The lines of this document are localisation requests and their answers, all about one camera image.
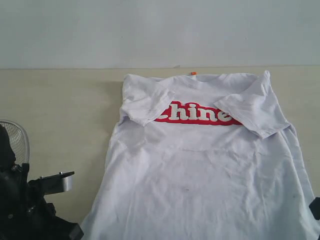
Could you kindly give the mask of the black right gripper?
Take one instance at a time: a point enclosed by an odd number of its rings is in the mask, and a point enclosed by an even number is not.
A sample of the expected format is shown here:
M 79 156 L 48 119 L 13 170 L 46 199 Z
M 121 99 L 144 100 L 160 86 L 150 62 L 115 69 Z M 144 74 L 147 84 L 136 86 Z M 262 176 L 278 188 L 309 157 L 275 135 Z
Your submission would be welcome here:
M 320 220 L 320 197 L 317 196 L 310 204 L 309 209 L 316 220 Z

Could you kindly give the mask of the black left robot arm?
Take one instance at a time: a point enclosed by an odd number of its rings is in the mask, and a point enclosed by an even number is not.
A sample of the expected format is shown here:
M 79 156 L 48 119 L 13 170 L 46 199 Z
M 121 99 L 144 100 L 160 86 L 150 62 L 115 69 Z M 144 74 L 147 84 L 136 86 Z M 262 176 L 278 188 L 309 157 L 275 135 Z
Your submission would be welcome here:
M 30 144 L 26 131 L 13 121 L 0 121 L 0 238 L 2 240 L 80 240 L 76 222 L 56 215 L 46 195 L 72 188 L 70 172 L 29 180 Z

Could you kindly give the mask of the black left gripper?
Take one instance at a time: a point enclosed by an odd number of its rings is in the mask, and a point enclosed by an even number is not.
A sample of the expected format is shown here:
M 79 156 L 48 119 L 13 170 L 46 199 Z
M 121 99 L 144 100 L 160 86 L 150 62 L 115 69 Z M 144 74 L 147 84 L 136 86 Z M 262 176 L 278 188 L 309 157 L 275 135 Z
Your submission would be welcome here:
M 84 233 L 78 223 L 56 216 L 52 203 L 42 194 L 28 195 L 21 205 L 17 218 L 17 240 L 80 240 Z

